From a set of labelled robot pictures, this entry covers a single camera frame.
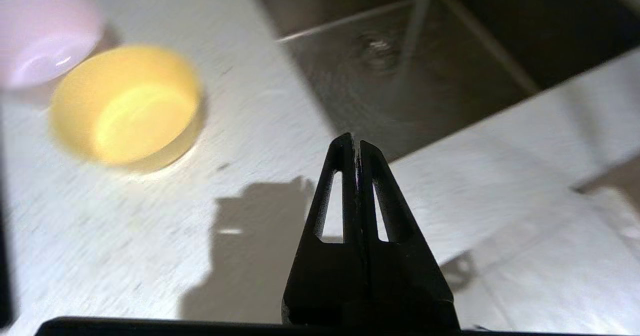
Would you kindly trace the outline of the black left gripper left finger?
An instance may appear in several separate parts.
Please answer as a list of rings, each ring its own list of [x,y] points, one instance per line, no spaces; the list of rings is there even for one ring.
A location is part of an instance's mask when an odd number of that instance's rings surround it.
[[[322,241],[333,179],[342,174],[340,244]],[[354,139],[334,138],[327,149],[317,188],[282,297],[282,320],[291,324],[338,326],[350,303],[363,299],[367,277],[359,210]]]

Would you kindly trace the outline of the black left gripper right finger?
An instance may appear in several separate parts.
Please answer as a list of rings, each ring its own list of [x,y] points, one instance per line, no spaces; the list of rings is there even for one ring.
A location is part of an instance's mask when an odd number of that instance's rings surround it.
[[[454,297],[384,155],[359,143],[366,292],[376,315],[405,329],[458,329]]]

